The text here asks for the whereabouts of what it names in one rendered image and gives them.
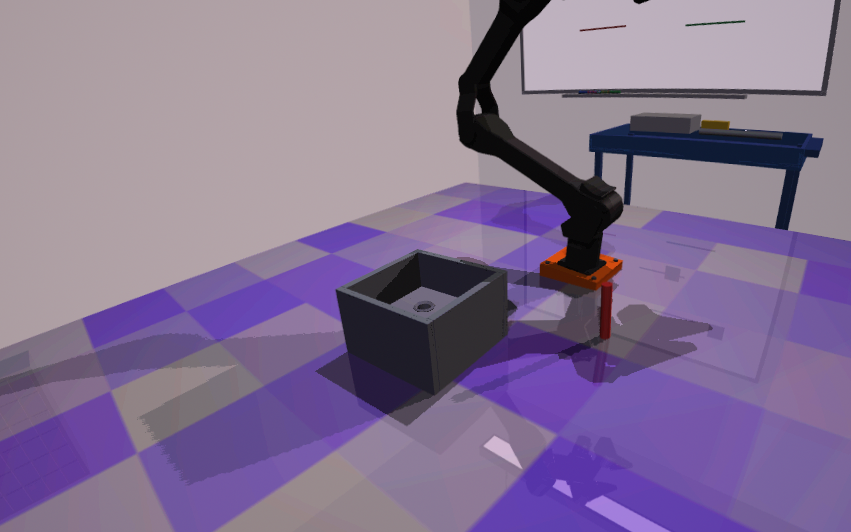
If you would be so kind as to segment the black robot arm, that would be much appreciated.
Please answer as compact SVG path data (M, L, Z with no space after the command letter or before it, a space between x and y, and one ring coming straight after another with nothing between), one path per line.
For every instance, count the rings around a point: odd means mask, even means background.
M519 33L550 1L499 0L496 18L458 81L458 136L464 147L501 159L563 203L571 218L561 224L567 252L557 265L590 276L607 263L599 259L603 230L621 216L621 196L597 175L580 179L517 139L499 117L490 86ZM482 113L474 115L476 97Z

